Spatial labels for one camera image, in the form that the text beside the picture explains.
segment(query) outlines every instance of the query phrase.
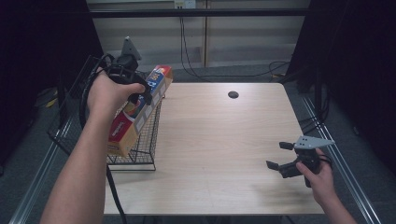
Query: cardboard box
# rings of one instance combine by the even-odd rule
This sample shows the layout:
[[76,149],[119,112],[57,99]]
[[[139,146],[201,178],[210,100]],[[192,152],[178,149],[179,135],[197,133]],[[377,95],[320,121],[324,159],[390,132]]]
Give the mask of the cardboard box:
[[134,146],[140,131],[149,120],[166,90],[173,80],[172,68],[166,65],[157,65],[146,79],[151,87],[152,102],[146,105],[142,96],[136,105],[129,103],[114,118],[108,137],[108,153],[122,157],[128,156]]

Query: power cord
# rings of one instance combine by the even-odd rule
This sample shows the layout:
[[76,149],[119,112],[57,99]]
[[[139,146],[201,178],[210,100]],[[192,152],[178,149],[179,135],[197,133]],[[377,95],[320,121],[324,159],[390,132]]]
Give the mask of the power cord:
[[291,224],[295,224],[295,222],[291,219],[290,216],[285,216]]
[[271,62],[270,64],[268,64],[268,70],[271,72],[271,77],[270,77],[270,80],[268,82],[272,82],[272,80],[274,78],[274,73],[273,73],[274,70],[271,69],[271,66],[274,63],[282,63],[282,65],[286,65],[286,64],[289,64],[290,62]]
[[312,119],[311,122],[309,124],[305,125],[302,128],[302,130],[304,131],[304,129],[306,129],[306,128],[310,127],[312,124],[316,123],[317,119],[320,119],[320,120],[318,123],[315,124],[314,127],[312,127],[311,129],[309,129],[307,131],[304,131],[304,135],[311,133],[316,128],[318,128],[320,125],[322,125],[324,123],[324,121],[326,120],[326,118],[329,116],[329,110],[330,110],[330,91],[329,91],[329,89],[327,89],[327,95],[324,100],[323,107],[320,110],[321,114],[316,115],[313,118],[309,118],[309,119]]
[[[205,81],[205,82],[211,82],[210,80],[207,80],[205,77],[260,77],[260,76],[264,76],[264,75],[267,75],[267,74],[271,74],[271,79],[269,81],[269,82],[271,82],[272,81],[272,74],[273,74],[272,72],[275,71],[276,69],[281,68],[281,67],[283,67],[283,66],[285,66],[285,65],[290,63],[290,62],[271,62],[268,65],[268,71],[263,72],[263,73],[259,73],[259,74],[255,74],[255,75],[239,75],[239,76],[226,76],[226,75],[223,75],[223,76],[222,75],[218,75],[218,76],[214,75],[214,76],[212,76],[212,75],[206,75],[206,76],[199,76],[194,71],[194,69],[191,66],[190,56],[189,56],[189,53],[187,51],[187,43],[186,43],[186,36],[185,36],[185,29],[184,29],[184,20],[183,20],[182,17],[180,17],[180,39],[181,39],[181,41],[180,41],[181,65],[183,66],[184,71],[186,71],[187,74],[189,74],[190,76],[198,77],[199,79],[201,79],[202,81]],[[185,54],[186,54],[186,58],[187,58],[187,61],[188,61],[188,64],[189,64],[189,68],[190,68],[191,71],[187,70],[187,68],[184,65],[183,48],[184,48],[184,51],[185,51]],[[275,67],[274,69],[272,69],[271,67],[275,63],[281,63],[281,65],[279,65],[279,66]]]
[[[187,51],[186,36],[185,36],[185,33],[184,33],[184,20],[183,20],[182,17],[180,17],[180,38],[181,38],[181,41],[180,41],[180,57],[181,57],[181,65],[183,66],[184,71],[186,71],[190,76],[198,77],[202,81],[211,82],[211,81],[209,81],[209,80],[207,80],[205,78],[202,78],[202,77],[198,76],[196,74],[196,72],[194,71],[194,69],[192,69],[192,66],[191,66],[191,63],[190,63],[189,53]],[[186,67],[184,66],[184,61],[183,61],[183,42],[184,42],[184,50],[186,51],[187,62],[189,63],[189,67],[190,67],[190,70],[192,71],[192,73],[190,73],[190,71],[187,70]]]
[[[82,91],[82,95],[81,95],[81,100],[80,100],[80,104],[79,104],[79,124],[81,126],[81,129],[84,128],[85,123],[87,121],[86,115],[85,115],[85,111],[87,109],[87,101],[88,101],[88,93],[90,92],[91,86],[94,82],[94,80],[98,77],[99,73],[101,71],[97,71],[98,67],[100,66],[101,63],[105,63],[106,62],[106,58],[109,58],[111,61],[113,58],[113,56],[111,56],[110,54],[105,54],[104,56],[102,56],[102,58],[99,60],[99,62],[95,65],[95,67],[92,69],[91,74],[88,76],[88,80],[85,84],[84,90]],[[116,185],[114,183],[114,179],[113,179],[113,175],[111,174],[111,170],[108,167],[108,165],[106,165],[106,177],[108,180],[108,185],[110,186],[111,189],[111,193],[113,195],[114,198],[114,202],[120,212],[120,216],[122,219],[122,223],[123,224],[127,224],[127,220],[126,220],[126,216],[125,213],[122,209],[122,206],[120,204],[120,198],[119,195],[117,193],[117,189],[116,189]]]

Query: wire basket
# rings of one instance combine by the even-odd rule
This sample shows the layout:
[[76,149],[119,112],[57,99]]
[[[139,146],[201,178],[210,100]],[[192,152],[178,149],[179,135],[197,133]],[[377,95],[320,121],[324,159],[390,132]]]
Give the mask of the wire basket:
[[[92,56],[90,56],[87,62],[85,62],[75,83],[70,89],[70,92],[66,94],[59,113],[55,116],[47,131],[49,138],[67,155],[71,154],[79,136],[81,135],[82,130],[78,117],[79,102],[85,83],[87,82],[87,78],[97,62],[98,59],[93,58]],[[159,102],[150,118],[146,121],[146,124],[142,128],[134,145],[128,146],[130,151],[127,157],[110,154],[107,156],[107,164],[122,165],[121,168],[119,166],[113,166],[113,168],[110,167],[112,170],[156,170],[154,156],[157,143],[158,125],[160,121],[161,104],[162,101]]]

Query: dark background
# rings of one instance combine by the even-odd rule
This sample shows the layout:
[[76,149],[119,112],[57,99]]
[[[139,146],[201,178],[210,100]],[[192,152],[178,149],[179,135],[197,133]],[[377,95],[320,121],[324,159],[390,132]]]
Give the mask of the dark background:
[[84,0],[7,0],[0,10],[3,165],[34,120],[40,91],[70,88],[88,56],[103,52],[89,14],[59,13],[88,12]]
[[396,174],[396,3],[311,1],[310,8],[330,15],[305,18],[288,75],[305,68],[297,83],[308,91],[319,71],[332,98]]

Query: black cable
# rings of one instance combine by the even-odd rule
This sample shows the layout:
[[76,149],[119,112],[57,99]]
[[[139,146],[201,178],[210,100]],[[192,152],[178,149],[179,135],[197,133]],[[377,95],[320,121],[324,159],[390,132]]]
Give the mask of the black cable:
[[[79,124],[81,126],[81,129],[84,129],[85,123],[87,122],[87,119],[85,117],[85,111],[87,109],[87,101],[88,101],[88,93],[90,92],[90,89],[92,87],[93,82],[95,81],[95,79],[98,77],[99,73],[102,72],[103,70],[106,70],[106,68],[103,68],[102,70],[97,72],[97,69],[99,68],[101,63],[105,62],[106,58],[111,58],[113,56],[111,56],[110,54],[105,54],[104,56],[102,56],[102,58],[99,60],[99,62],[94,66],[94,68],[92,69],[90,75],[88,76],[87,82],[85,84],[85,87],[82,91],[82,95],[81,95],[81,100],[80,100],[80,104],[79,104]],[[126,220],[126,216],[125,213],[122,209],[122,206],[120,204],[120,198],[119,195],[117,193],[117,189],[116,189],[116,185],[114,183],[114,179],[113,179],[113,175],[111,174],[111,170],[108,167],[108,165],[106,165],[106,177],[108,180],[108,185],[110,186],[111,189],[111,193],[113,195],[114,198],[114,202],[120,212],[120,216],[122,219],[122,223],[123,224],[127,224],[127,220]]]
[[[276,70],[276,69],[278,69],[280,67],[283,67],[286,64],[288,64],[288,63],[281,64],[280,66],[275,67],[272,71],[274,71],[274,70]],[[201,77],[260,77],[260,76],[264,76],[264,75],[270,74],[272,71],[266,71],[266,72],[259,73],[259,74],[256,74],[256,75],[238,75],[238,76],[226,76],[226,75],[222,76],[222,75],[219,75],[219,76],[201,76]]]
[[[336,30],[335,30],[334,36],[332,37],[331,46],[329,47],[329,50],[328,50],[328,52],[327,52],[327,54],[326,54],[326,59],[325,59],[324,62],[326,62],[326,61],[328,60],[328,58],[329,58],[329,55],[330,55],[331,50],[332,50],[332,45],[334,44],[335,38],[336,38],[336,36],[338,35],[338,32],[339,32],[340,27],[341,27],[341,24],[342,24],[342,20],[345,18],[345,15],[346,15],[346,13],[347,13],[347,7],[348,7],[348,5],[349,5],[349,2],[350,2],[349,0],[346,1],[346,5],[345,5],[345,7],[344,7],[344,11],[343,11],[342,18],[341,18],[340,22],[338,23],[338,26],[337,26],[337,28],[336,28]],[[325,119],[326,119],[326,118],[328,117],[328,115],[329,115],[329,110],[330,110],[330,91],[329,91],[329,89],[327,89],[327,96],[326,96],[326,99],[325,99],[325,102],[324,102],[324,107],[323,107],[322,110],[320,111],[321,114],[320,114],[320,115],[316,115],[317,118],[321,118],[321,121],[320,121],[319,124],[317,124],[314,128],[312,128],[312,129],[310,129],[310,130],[304,132],[304,134],[307,134],[307,133],[312,132],[312,131],[315,130],[318,126],[320,126],[321,124],[323,124],[323,122],[325,121]]]
[[326,94],[327,94],[327,95],[326,95],[326,98],[325,98],[325,100],[324,100],[323,107],[322,107],[322,109],[320,110],[320,113],[321,113],[321,114],[320,114],[320,115],[316,115],[316,116],[314,116],[314,117],[312,117],[312,118],[309,118],[309,119],[312,119],[312,121],[311,121],[308,125],[305,125],[305,126],[302,128],[302,130],[306,129],[307,127],[311,126],[313,123],[317,122],[318,118],[321,118],[321,120],[315,125],[315,127],[309,129],[308,131],[304,131],[304,134],[311,133],[311,132],[314,131],[316,128],[318,128],[320,125],[324,124],[324,121],[325,121],[325,120],[327,119],[327,117],[329,116],[329,111],[330,111],[330,96],[331,96],[331,93],[330,93],[330,90],[329,90],[329,89],[327,89]]
[[307,122],[307,121],[309,121],[311,119],[317,119],[317,118],[318,118],[317,116],[314,116],[314,117],[310,117],[310,118],[307,118],[307,119],[300,119],[300,120],[298,120],[298,122],[299,123],[303,123],[303,122]]
[[268,64],[268,70],[271,72],[271,77],[270,77],[270,80],[268,82],[272,82],[272,80],[274,78],[274,74],[273,74],[274,70],[271,69],[271,65],[273,65],[274,63],[289,64],[289,62],[271,62],[270,64]]
[[[199,76],[194,69],[191,66],[191,62],[190,62],[190,57],[189,57],[189,53],[187,51],[187,44],[186,44],[186,36],[185,36],[185,29],[184,29],[184,20],[182,17],[180,17],[180,33],[181,33],[181,42],[180,42],[180,55],[181,55],[181,65],[183,66],[184,71],[186,71],[189,75],[193,76],[193,77],[198,77],[203,81],[206,82],[211,82],[207,79],[204,79],[204,77],[259,77],[259,76],[263,76],[263,75],[267,75],[272,73],[273,71],[275,71],[276,69],[285,66],[286,64],[289,64],[290,62],[271,62],[269,64],[269,70],[263,73],[259,73],[256,75],[240,75],[240,76],[211,76],[211,75],[207,75],[207,76]],[[190,70],[192,71],[192,73],[190,71],[187,70],[187,68],[184,66],[184,61],[183,61],[183,43],[184,43],[184,50],[186,53],[186,57],[187,57],[187,61],[190,67]],[[271,69],[271,65],[274,63],[282,63],[280,66],[275,67],[274,69]]]
[[325,160],[325,159],[319,159],[320,161],[324,161],[327,162],[330,165],[330,168],[332,169],[332,162],[329,160]]
[[291,219],[290,216],[285,216],[291,224],[295,224],[294,221]]
[[[181,65],[183,66],[184,71],[186,71],[190,76],[198,77],[199,79],[201,79],[202,81],[205,81],[205,82],[210,82],[209,80],[198,76],[195,73],[195,71],[192,69],[192,67],[191,67],[190,57],[189,57],[189,53],[187,51],[186,36],[184,34],[184,21],[183,21],[182,17],[180,17],[180,38],[181,38],[180,39],[180,57],[181,57]],[[187,70],[187,68],[184,66],[184,61],[183,61],[183,42],[184,42],[184,50],[186,52],[187,61],[189,63],[190,70],[192,71],[192,73],[190,73],[189,70]]]
[[321,161],[326,161],[327,163],[330,164],[330,166],[332,167],[332,158],[328,155],[319,155],[320,157],[324,157],[326,159],[320,158]]

